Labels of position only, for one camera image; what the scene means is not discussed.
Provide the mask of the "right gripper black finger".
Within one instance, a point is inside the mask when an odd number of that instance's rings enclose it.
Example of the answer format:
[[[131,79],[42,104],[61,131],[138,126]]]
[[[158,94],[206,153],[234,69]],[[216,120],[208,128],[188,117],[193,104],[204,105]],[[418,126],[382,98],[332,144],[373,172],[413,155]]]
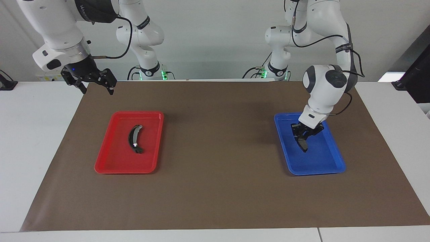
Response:
[[[112,71],[108,68],[98,71],[97,73],[96,83],[100,86],[103,86],[108,91],[109,95],[114,94],[114,87],[117,84],[117,79],[115,78]]]
[[[69,78],[69,83],[70,83],[70,85],[79,89],[82,94],[86,94],[87,87],[82,83],[82,80],[83,79],[81,77],[75,79],[74,76],[71,76]]]

